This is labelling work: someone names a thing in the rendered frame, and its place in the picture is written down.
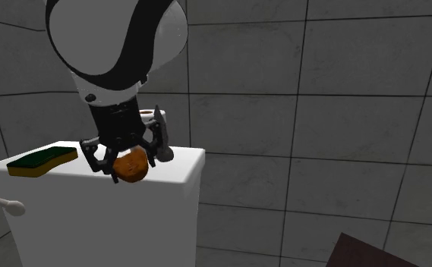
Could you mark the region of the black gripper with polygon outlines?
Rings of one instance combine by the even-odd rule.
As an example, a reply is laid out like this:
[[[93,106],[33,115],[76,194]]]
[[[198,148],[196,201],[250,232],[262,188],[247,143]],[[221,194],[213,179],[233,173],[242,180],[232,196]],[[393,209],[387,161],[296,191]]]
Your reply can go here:
[[[119,180],[113,165],[118,157],[118,150],[114,149],[130,149],[136,145],[145,150],[150,166],[156,166],[155,158],[165,143],[163,123],[156,119],[143,123],[135,96],[117,105],[90,106],[90,111],[98,137],[80,140],[79,145],[93,172],[101,171],[110,175],[117,184]],[[146,130],[150,130],[153,135],[150,142],[143,138]],[[100,143],[106,146],[106,153],[101,160],[95,157]]]

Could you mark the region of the green and yellow sponge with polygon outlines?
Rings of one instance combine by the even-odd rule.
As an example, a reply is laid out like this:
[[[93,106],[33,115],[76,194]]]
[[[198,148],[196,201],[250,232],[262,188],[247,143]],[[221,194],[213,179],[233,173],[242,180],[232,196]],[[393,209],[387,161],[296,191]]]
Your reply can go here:
[[[40,177],[53,168],[77,158],[75,147],[52,146],[22,156],[9,162],[6,167],[10,176]]]

